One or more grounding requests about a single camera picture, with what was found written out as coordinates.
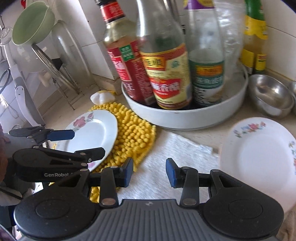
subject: green label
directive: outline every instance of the green label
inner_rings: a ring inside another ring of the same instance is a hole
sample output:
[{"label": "green label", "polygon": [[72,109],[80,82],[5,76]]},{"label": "green label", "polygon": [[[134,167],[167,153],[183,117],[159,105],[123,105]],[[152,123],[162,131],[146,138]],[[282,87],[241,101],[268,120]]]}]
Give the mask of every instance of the green label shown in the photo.
[{"label": "green label", "polygon": [[246,14],[257,20],[264,21],[264,12],[260,0],[245,0]]},{"label": "green label", "polygon": [[215,89],[223,84],[224,62],[200,64],[189,60],[193,86],[201,89]]},{"label": "green label", "polygon": [[130,59],[134,59],[135,56],[133,54],[133,50],[131,48],[131,45],[126,45],[123,47],[119,48],[121,54],[122,54],[122,58],[124,62],[129,61]]}]

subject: stainless steel bowl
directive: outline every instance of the stainless steel bowl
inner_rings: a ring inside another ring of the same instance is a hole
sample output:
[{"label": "stainless steel bowl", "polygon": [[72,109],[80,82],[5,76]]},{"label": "stainless steel bowl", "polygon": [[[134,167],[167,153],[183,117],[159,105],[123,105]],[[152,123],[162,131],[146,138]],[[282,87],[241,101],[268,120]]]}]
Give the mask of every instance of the stainless steel bowl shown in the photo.
[{"label": "stainless steel bowl", "polygon": [[291,112],[294,99],[281,82],[264,74],[252,75],[249,80],[250,97],[260,112],[277,118],[283,118]]},{"label": "stainless steel bowl", "polygon": [[294,105],[294,108],[293,108],[293,112],[296,115],[296,81],[292,81],[289,84],[288,88],[291,90],[291,92],[293,94],[293,97],[294,97],[295,105]]}]

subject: kitchen countertop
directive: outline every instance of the kitchen countertop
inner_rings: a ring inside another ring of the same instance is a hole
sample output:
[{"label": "kitchen countertop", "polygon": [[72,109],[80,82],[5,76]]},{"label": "kitchen countertop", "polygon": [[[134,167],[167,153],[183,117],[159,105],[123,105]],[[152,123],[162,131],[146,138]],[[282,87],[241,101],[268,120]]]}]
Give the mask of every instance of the kitchen countertop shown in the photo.
[{"label": "kitchen countertop", "polygon": [[[52,128],[54,130],[65,129],[68,124],[75,120],[75,118],[87,112],[93,106],[93,103],[89,98],[93,91],[94,90],[92,90],[91,93],[86,94],[79,101],[77,101],[77,103],[75,103],[74,107],[77,108],[75,111],[69,107],[63,98],[60,99],[44,115],[46,127]],[[116,102],[120,102],[128,106],[123,95],[117,96]],[[218,149],[223,143],[223,139],[227,135],[230,128],[235,123],[250,117],[263,117],[263,115],[253,107],[251,100],[247,97],[239,111],[222,124],[198,131],[172,132],[198,144],[213,147],[214,151],[218,152]],[[286,127],[288,131],[290,131],[292,135],[296,137],[296,116],[293,113],[281,120],[275,119],[275,121]]]}]

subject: bottle cap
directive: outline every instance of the bottle cap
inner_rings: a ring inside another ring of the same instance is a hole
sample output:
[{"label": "bottle cap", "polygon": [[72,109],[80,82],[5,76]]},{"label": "bottle cap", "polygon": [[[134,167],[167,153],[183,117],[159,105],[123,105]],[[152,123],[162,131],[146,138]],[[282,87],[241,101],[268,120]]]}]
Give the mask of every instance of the bottle cap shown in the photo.
[{"label": "bottle cap", "polygon": [[99,6],[105,5],[105,4],[110,3],[110,2],[116,2],[116,0],[94,0],[94,1]]}]

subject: yellow knitted mat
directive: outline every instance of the yellow knitted mat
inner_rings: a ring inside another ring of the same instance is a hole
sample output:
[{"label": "yellow knitted mat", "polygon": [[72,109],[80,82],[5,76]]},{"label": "yellow knitted mat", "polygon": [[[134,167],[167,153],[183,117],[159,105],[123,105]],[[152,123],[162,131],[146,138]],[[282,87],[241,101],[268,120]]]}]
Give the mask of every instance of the yellow knitted mat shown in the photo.
[{"label": "yellow knitted mat", "polygon": [[[108,110],[117,118],[118,135],[108,157],[93,171],[101,172],[110,166],[121,166],[127,157],[133,158],[134,171],[154,145],[156,126],[138,117],[121,103],[95,105],[89,111]],[[100,187],[91,188],[90,200],[99,202]]]}]

